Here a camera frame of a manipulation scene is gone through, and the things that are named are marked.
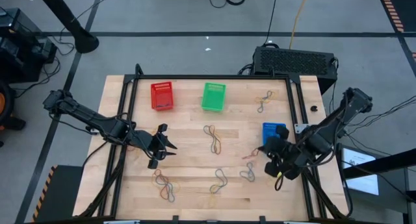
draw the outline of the black stand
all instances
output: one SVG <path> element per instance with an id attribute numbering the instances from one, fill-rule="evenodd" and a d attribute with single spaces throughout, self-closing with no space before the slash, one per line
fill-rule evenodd
<path id="1" fill-rule="evenodd" d="M 344 169 L 346 179 L 358 178 L 366 175 L 383 173 L 394 169 L 407 168 L 416 166 L 416 149 L 412 149 L 396 155 L 383 157 L 371 162 L 362 163 L 357 167 Z"/>
<path id="2" fill-rule="evenodd" d="M 413 223 L 412 222 L 412 211 L 411 211 L 411 202 L 413 202 L 414 200 L 416 200 L 416 191 L 410 190 L 409 188 L 409 180 L 408 180 L 408 172 L 407 172 L 407 167 L 410 166 L 415 166 L 416 165 L 416 161 L 414 160 L 416 156 L 416 149 L 412 149 L 403 153 L 398 153 L 396 155 L 391 155 L 391 156 L 386 156 L 386 157 L 381 157 L 381 158 L 377 158 L 377 156 L 375 156 L 377 159 L 370 161 L 370 162 L 366 162 L 366 163 L 362 163 L 359 165 L 359 169 L 357 167 L 351 166 L 349 168 L 343 169 L 344 171 L 344 175 L 345 175 L 345 179 L 353 179 L 353 178 L 359 178 L 359 177 L 363 177 L 363 176 L 367 176 L 367 175 L 373 175 L 373 174 L 379 174 L 379 173 L 385 173 L 388 171 L 390 172 L 390 175 L 399 175 L 399 177 L 391 177 L 390 179 L 394 179 L 394 178 L 398 178 L 398 179 L 404 179 L 404 185 L 403 187 L 399 186 L 399 189 L 406 193 L 406 195 L 408 196 L 408 198 L 406 199 L 405 197 L 403 197 L 403 202 L 406 202 L 407 208 L 401 208 L 400 205 L 398 205 L 396 203 L 396 201 L 393 201 L 394 198 L 391 197 L 391 195 L 387 195 L 388 196 L 388 201 L 386 201 L 386 199 L 377 199 L 378 197 L 373 197 L 371 195 L 366 195 L 366 194 L 361 194 L 358 193 L 357 195 L 359 195 L 360 198 L 371 201 L 373 203 L 376 204 L 380 204 L 382 206 L 384 206 L 385 208 L 389 208 L 392 210 L 395 210 L 397 212 L 401 212 L 403 213 L 403 222 L 408 224 L 408 223 Z M 404 178 L 401 175 L 400 169 L 404 169 Z M 384 205 L 385 202 L 389 202 L 396 204 L 393 205 L 394 208 L 392 207 L 392 205 Z"/>
<path id="3" fill-rule="evenodd" d="M 72 14 L 64 0 L 43 0 L 58 17 L 59 21 L 75 38 L 75 48 L 79 53 L 89 53 L 97 49 L 99 42 L 95 36 L 87 32 Z"/>

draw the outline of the gray floor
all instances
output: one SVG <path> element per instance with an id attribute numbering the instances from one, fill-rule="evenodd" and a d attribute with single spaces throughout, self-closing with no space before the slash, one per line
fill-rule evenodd
<path id="1" fill-rule="evenodd" d="M 65 0 L 75 15 L 94 0 Z M 224 0 L 213 0 L 219 5 Z M 272 25 L 274 32 L 292 30 L 302 0 L 278 0 Z M 92 25 L 94 32 L 266 31 L 272 0 L 247 0 L 241 6 L 213 8 L 208 0 L 107 0 L 99 5 Z M 41 0 L 0 0 L 0 6 L 20 7 L 43 31 L 57 32 L 62 24 Z M 85 25 L 89 12 L 80 18 Z M 307 0 L 300 16 L 299 32 L 393 32 L 380 0 Z M 82 55 L 71 93 L 80 103 L 98 109 L 107 75 L 133 73 L 139 63 L 146 74 L 236 74 L 264 37 L 100 37 L 100 46 Z M 290 38 L 270 38 L 282 48 Z M 406 38 L 416 51 L 416 40 Z M 334 53 L 340 60 L 335 103 L 348 87 L 358 87 L 374 98 L 372 113 L 390 109 L 416 94 L 415 76 L 396 38 L 295 38 L 293 49 Z M 21 132 L 1 132 L 0 222 L 12 223 L 20 208 L 34 165 L 42 149 L 51 120 L 42 110 L 50 90 L 62 88 L 75 53 L 59 59 L 60 73 L 51 82 L 37 86 L 16 103 L 16 114 L 27 121 Z M 326 107 L 331 92 L 323 98 Z M 399 153 L 414 146 L 414 106 L 360 129 L 354 136 L 369 147 Z M 70 118 L 64 121 L 81 126 Z M 59 125 L 27 214 L 30 220 L 49 168 L 55 164 L 80 166 L 90 137 Z M 411 188 L 416 175 L 410 171 Z M 401 214 L 354 200 L 358 220 L 400 223 Z"/>

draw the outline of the wooden table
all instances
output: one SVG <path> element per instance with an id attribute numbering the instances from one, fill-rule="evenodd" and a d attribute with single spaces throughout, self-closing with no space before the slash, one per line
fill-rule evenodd
<path id="1" fill-rule="evenodd" d="M 99 113 L 104 116 L 116 114 L 120 100 L 123 76 L 108 76 Z M 129 147 L 125 161 L 122 189 L 118 202 L 117 219 L 172 219 L 180 220 L 235 220 L 258 221 L 266 216 L 268 221 L 306 221 L 307 212 L 302 188 L 302 179 L 285 179 L 279 192 L 274 190 L 274 180 L 264 168 L 269 159 L 262 154 L 251 160 L 242 157 L 262 145 L 262 123 L 285 123 L 291 131 L 289 140 L 294 142 L 287 89 L 279 80 L 169 80 L 174 87 L 173 110 L 157 112 L 151 109 L 150 84 L 164 80 L 141 79 L 138 82 L 133 121 L 138 129 L 154 131 L 161 123 L 169 125 L 166 135 L 177 146 L 176 156 L 159 162 L 163 175 L 180 184 L 176 200 L 170 203 L 159 197 L 159 189 L 152 184 L 154 170 L 147 168 L 148 158 L 140 150 Z M 310 123 L 319 123 L 325 118 L 324 106 L 316 77 L 301 77 L 305 107 Z M 206 112 L 201 108 L 205 82 L 220 82 L 227 85 L 226 104 L 223 112 Z M 294 100 L 298 110 L 298 98 L 294 86 Z M 264 97 L 268 90 L 275 95 L 265 104 L 263 113 L 257 113 L 256 97 Z M 316 105 L 317 112 L 310 107 Z M 203 131 L 205 125 L 215 125 L 222 139 L 222 152 L 210 150 L 212 138 Z M 103 142 L 102 137 L 93 136 L 89 148 L 91 153 Z M 110 147 L 94 155 L 86 165 L 77 196 L 74 215 L 80 214 L 93 200 L 103 185 L 103 178 Z M 255 182 L 240 177 L 246 163 L 253 162 Z M 222 168 L 228 185 L 216 195 L 216 205 L 210 206 L 209 187 L 218 182 L 215 170 Z M 346 214 L 348 207 L 341 184 L 336 160 L 320 166 L 320 181 L 339 210 Z M 311 188 L 315 216 L 319 216 L 316 194 Z M 112 190 L 107 197 L 106 214 L 112 200 Z"/>

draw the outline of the metal bracket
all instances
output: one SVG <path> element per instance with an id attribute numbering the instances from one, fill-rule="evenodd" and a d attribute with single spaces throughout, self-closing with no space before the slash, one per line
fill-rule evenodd
<path id="1" fill-rule="evenodd" d="M 311 126 L 310 124 L 295 124 L 294 125 L 294 130 L 296 134 L 300 134 L 302 133 L 302 131 L 305 130 L 306 127 Z"/>

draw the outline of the rubber band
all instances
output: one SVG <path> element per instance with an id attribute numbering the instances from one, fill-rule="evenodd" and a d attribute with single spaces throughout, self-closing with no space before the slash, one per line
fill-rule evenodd
<path id="1" fill-rule="evenodd" d="M 221 138 L 219 135 L 215 132 L 215 126 L 214 125 L 206 125 L 203 127 L 204 133 L 211 136 L 213 138 L 213 142 L 211 143 L 211 152 L 215 153 L 216 155 L 219 155 L 221 153 Z"/>
<path id="2" fill-rule="evenodd" d="M 255 176 L 253 171 L 253 163 L 247 162 L 248 171 L 240 171 L 240 176 L 247 179 L 248 182 L 254 182 Z"/>
<path id="3" fill-rule="evenodd" d="M 242 159 L 249 159 L 249 158 L 257 156 L 258 154 L 259 154 L 258 148 L 255 148 L 248 156 L 244 156 L 242 157 Z"/>
<path id="4" fill-rule="evenodd" d="M 222 173 L 222 176 L 218 175 L 217 172 L 219 171 Z M 209 187 L 209 193 L 211 194 L 209 198 L 209 206 L 211 208 L 213 208 L 216 205 L 215 194 L 218 193 L 221 190 L 221 188 L 225 187 L 228 184 L 228 179 L 222 171 L 222 169 L 217 169 L 215 171 L 215 177 L 217 177 L 220 180 L 220 182 Z"/>
<path id="5" fill-rule="evenodd" d="M 270 102 L 270 99 L 275 95 L 276 93 L 273 91 L 267 91 L 266 93 L 266 97 L 256 97 L 254 99 L 254 101 L 256 103 L 260 103 L 260 107 L 257 109 L 258 113 L 262 113 L 263 110 L 265 109 L 263 104 L 267 104 Z"/>
<path id="6" fill-rule="evenodd" d="M 179 192 L 180 185 L 178 182 L 175 182 L 179 186 L 179 190 L 174 192 L 174 185 L 172 184 L 174 181 L 169 181 L 169 178 L 164 176 L 162 174 L 162 171 L 160 169 L 156 169 L 155 172 L 151 175 L 151 183 L 160 189 L 159 186 L 163 186 L 160 191 L 159 195 L 162 197 L 162 199 L 167 200 L 171 203 L 175 202 L 175 193 Z"/>

